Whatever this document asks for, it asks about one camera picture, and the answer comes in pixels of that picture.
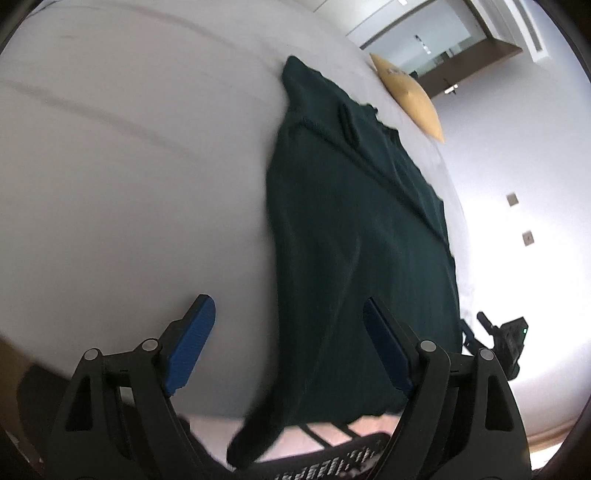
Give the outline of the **dark green knitted garment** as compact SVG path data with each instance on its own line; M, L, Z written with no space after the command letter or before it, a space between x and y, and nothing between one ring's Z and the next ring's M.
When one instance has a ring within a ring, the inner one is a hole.
M363 324L367 299L450 352L462 343L444 204L399 132L297 57L281 80L287 113L266 173L279 368L228 446L238 469L288 426L403 410Z

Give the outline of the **white bed sheet mattress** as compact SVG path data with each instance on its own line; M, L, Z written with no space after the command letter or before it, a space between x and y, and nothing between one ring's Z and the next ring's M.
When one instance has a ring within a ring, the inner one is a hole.
M175 409L239 418L273 380L264 177L297 56L369 103L445 203L434 140L369 56L293 1L45 1L1 55L1 333L70 375L158 335L201 293L216 321Z

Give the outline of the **yellow pillow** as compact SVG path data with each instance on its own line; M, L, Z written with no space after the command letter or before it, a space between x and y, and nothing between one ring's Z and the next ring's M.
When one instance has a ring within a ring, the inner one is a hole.
M445 142L437 110L422 86L409 74L385 58L371 53L378 77L413 122L427 135Z

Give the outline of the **brown framed doorway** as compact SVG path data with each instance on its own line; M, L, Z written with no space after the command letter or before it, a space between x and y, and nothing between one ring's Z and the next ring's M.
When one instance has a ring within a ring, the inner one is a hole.
M493 36L472 1L428 1L374 35L362 49L409 74L434 98L522 53Z

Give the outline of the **white air vent panel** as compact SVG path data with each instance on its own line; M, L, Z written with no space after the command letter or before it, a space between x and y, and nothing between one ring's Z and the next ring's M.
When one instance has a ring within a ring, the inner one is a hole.
M509 0L506 1L506 4L517 25L519 35L527 45L530 54L538 56L545 54L545 47L539 36L538 29L524 2L520 0Z

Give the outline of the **grey wall socket lower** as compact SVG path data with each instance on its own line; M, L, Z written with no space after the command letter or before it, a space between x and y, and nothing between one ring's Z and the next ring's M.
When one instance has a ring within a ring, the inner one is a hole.
M534 237L531 231L525 232L522 237L525 246L529 246L534 243Z

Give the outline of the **grey wall socket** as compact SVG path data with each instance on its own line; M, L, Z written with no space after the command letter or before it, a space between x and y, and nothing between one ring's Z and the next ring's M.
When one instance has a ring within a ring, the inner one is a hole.
M529 246L534 243L534 237L531 231L525 232L522 237L525 246Z
M519 203L517 195L515 193L510 193L507 195L507 201L510 206L515 206Z

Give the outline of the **grey wall socket upper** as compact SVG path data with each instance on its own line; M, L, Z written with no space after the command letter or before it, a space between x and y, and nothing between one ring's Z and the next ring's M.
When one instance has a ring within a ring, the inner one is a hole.
M515 193L510 193L507 195L507 201L510 206L515 206L519 203L517 195Z

